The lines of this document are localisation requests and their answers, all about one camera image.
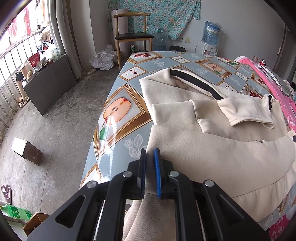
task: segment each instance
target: fruit-patterned tablecloth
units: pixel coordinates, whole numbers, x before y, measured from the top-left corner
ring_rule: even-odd
[[[165,68],[195,73],[214,85],[257,96],[270,90],[253,69],[225,58],[198,53],[145,52],[132,54],[123,66],[99,116],[89,148],[81,187],[90,180],[110,181],[140,158],[153,122],[142,96],[139,79]],[[296,203],[296,185],[273,213],[259,222],[263,229],[276,223]]]

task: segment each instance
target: red box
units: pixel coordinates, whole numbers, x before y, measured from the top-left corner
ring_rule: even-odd
[[[39,56],[39,52],[37,52],[36,54],[32,55],[29,58],[29,61],[32,65],[32,67],[34,68],[36,66],[36,64],[38,64],[38,62],[40,61],[40,56]]]

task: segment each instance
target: black stripe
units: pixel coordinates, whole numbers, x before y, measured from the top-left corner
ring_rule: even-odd
[[[269,96],[268,96],[268,100],[269,100],[269,106],[268,106],[268,109],[269,109],[269,110],[271,110],[271,107],[272,107],[272,106],[271,106],[271,102],[270,102],[270,101],[271,101],[271,98],[272,98],[272,95],[269,95]]]
[[[209,85],[207,85],[206,83],[200,81],[199,79],[193,77],[190,74],[184,73],[182,71],[178,71],[175,69],[171,69],[170,70],[170,75],[172,76],[177,76],[181,79],[184,79],[194,85],[196,85],[197,87],[202,88],[203,90],[206,90],[208,92],[211,93],[211,95],[216,99],[216,100],[221,100],[223,99],[221,95],[219,95],[213,88],[211,88]]]

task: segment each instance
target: teal floral fabric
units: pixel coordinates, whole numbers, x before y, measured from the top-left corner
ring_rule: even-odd
[[[201,0],[110,0],[108,9],[109,29],[112,30],[111,11],[127,8],[130,12],[146,12],[147,32],[156,33],[162,29],[168,38],[177,39],[186,24],[200,18]],[[144,17],[128,18],[129,32],[143,32]]]

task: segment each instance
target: gray floor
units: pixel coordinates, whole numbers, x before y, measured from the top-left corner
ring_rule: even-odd
[[[82,77],[44,116],[32,102],[18,110],[0,147],[0,185],[12,188],[13,205],[51,214],[79,189],[94,128],[118,73],[115,65]],[[43,152],[40,166],[10,149],[14,137]]]

